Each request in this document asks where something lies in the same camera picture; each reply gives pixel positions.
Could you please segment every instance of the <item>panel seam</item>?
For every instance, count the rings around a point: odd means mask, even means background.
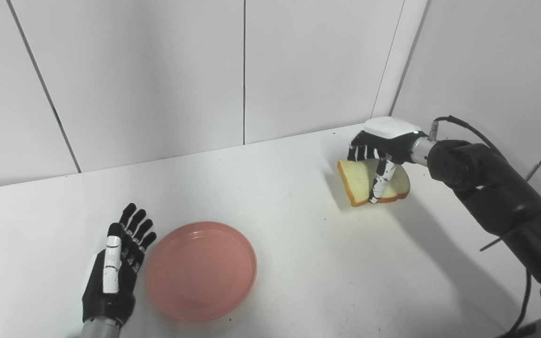
[[[406,0],[402,1],[402,7],[400,8],[398,21],[395,23],[394,35],[391,37],[391,44],[389,45],[389,51],[387,52],[387,59],[385,60],[384,71],[383,73],[381,73],[381,80],[379,80],[379,87],[377,89],[377,94],[375,95],[375,101],[373,102],[373,109],[371,109],[371,117],[369,118],[373,118],[373,113],[375,112],[375,106],[377,105],[377,98],[379,97],[379,92],[381,91],[381,85],[383,84],[383,79],[385,76],[385,70],[387,69],[387,64],[389,63],[389,56],[391,55],[391,49],[394,46],[395,35],[398,32],[398,26],[400,25],[400,18],[402,18],[402,12],[404,11],[404,4],[406,4]]]
[[[389,109],[389,116],[392,116],[394,113],[395,103],[398,100],[398,97],[400,96],[400,90],[402,90],[402,85],[404,84],[404,79],[406,77],[406,73],[408,73],[408,67],[410,66],[410,60],[412,60],[412,55],[415,52],[415,49],[417,47],[417,42],[419,40],[419,36],[421,36],[421,30],[423,30],[423,25],[425,24],[425,18],[427,18],[427,13],[429,13],[429,7],[431,6],[432,0],[427,0],[427,4],[425,4],[425,10],[423,11],[423,16],[421,17],[421,22],[419,22],[419,28],[417,29],[417,33],[415,34],[415,38],[412,41],[412,46],[410,47],[410,52],[408,53],[408,58],[406,59],[406,64],[404,64],[404,70],[402,70],[402,76],[400,77],[400,83],[398,83],[398,88],[395,91],[394,100],[391,103],[391,108]]]
[[[66,147],[68,147],[68,151],[70,152],[70,156],[72,157],[72,161],[75,164],[75,167],[77,168],[78,173],[81,173],[81,167],[79,166],[79,162],[77,161],[77,157],[75,156],[75,152],[72,150],[72,146],[70,145],[70,141],[68,140],[68,137],[66,135],[66,131],[64,130],[64,126],[62,125],[62,121],[60,120],[60,116],[58,115],[58,111],[55,108],[54,101],[51,98],[51,95],[49,94],[49,90],[47,89],[47,86],[45,85],[45,80],[43,79],[43,75],[41,74],[41,70],[39,70],[39,66],[37,65],[37,60],[35,59],[34,54],[32,53],[31,47],[28,44],[28,40],[26,39],[26,35],[24,34],[24,30],[22,29],[22,25],[20,24],[20,20],[18,19],[18,15],[15,12],[14,6],[11,3],[11,0],[6,0],[9,11],[11,12],[11,15],[14,18],[15,25],[18,28],[18,32],[20,32],[20,36],[22,37],[22,42],[24,43],[24,47],[26,48],[26,52],[28,53],[28,57],[30,58],[32,62],[32,66],[35,69],[35,72],[37,73],[37,77],[39,78],[39,82],[41,83],[41,88],[43,88],[43,92],[45,93],[45,97],[47,98],[47,102],[49,102],[49,106],[51,107],[52,112],[54,113],[54,117],[56,122],[58,122],[58,127],[60,128],[60,132],[62,133],[62,137],[64,138],[64,142],[66,143]]]

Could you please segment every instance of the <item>robot finger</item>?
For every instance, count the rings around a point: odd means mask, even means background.
[[[375,171],[375,178],[369,196],[369,202],[371,204],[379,201],[389,184],[389,180],[393,177],[394,172],[395,163],[390,161],[386,156],[381,157],[379,164],[377,165],[377,170]]]
[[[103,261],[103,293],[118,292],[118,270],[120,269],[120,254],[124,232],[122,224],[112,223],[108,229],[108,239]]]
[[[137,206],[135,203],[129,203],[124,210],[122,211],[122,216],[120,216],[120,223],[126,228],[129,225],[129,218],[135,213]]]
[[[135,230],[137,230],[137,227],[141,221],[143,221],[146,217],[146,211],[143,209],[139,209],[139,211],[133,215],[133,218],[131,219],[131,222],[129,223],[129,226],[126,227],[126,233],[133,236],[135,233]]]
[[[156,238],[157,238],[157,235],[154,231],[152,231],[151,233],[148,233],[147,236],[139,244],[139,249],[145,252],[148,246],[150,246],[150,244],[152,244],[154,240],[156,240]]]
[[[146,234],[146,232],[149,231],[149,229],[152,228],[152,226],[154,225],[154,223],[152,222],[152,220],[150,220],[149,218],[146,219],[140,226],[139,226],[139,229],[137,229],[137,231],[135,232],[135,236],[133,236],[135,238],[135,240],[137,242],[141,242],[141,240],[143,239],[143,236]]]

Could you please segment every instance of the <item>white table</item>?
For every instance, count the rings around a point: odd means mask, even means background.
[[[236,227],[254,246],[258,276],[242,306],[205,324],[165,319],[141,276],[125,338],[504,332],[519,312],[522,265],[503,244],[480,253],[493,237],[420,165],[405,165],[407,199],[350,207],[335,165],[360,130],[0,187],[0,338],[78,335],[90,257],[131,201],[161,237],[199,220]],[[541,317],[537,289],[526,321]]]

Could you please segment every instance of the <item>white bread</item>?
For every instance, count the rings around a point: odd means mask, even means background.
[[[346,194],[350,198],[350,204],[354,207],[369,203],[371,186],[375,178],[375,171],[379,164],[378,159],[364,161],[339,161],[337,169],[341,180],[346,188]],[[394,176],[389,180],[389,186],[378,203],[388,203],[404,199],[410,192],[410,179],[401,165],[395,167]]]

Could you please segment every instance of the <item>robotic hand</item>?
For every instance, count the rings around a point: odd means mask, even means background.
[[[95,259],[82,297],[81,338],[117,338],[133,313],[137,272],[146,249],[156,239],[154,231],[146,235],[152,220],[143,221],[146,212],[135,210],[137,206],[129,204],[120,222],[110,225],[106,248]]]
[[[438,121],[471,129],[488,145],[446,139],[436,141]],[[419,163],[431,177],[451,188],[483,229],[511,249],[541,283],[541,196],[481,133],[455,117],[436,118],[429,135],[393,117],[368,120],[350,143],[348,160],[379,158],[370,203],[376,203],[395,164]]]

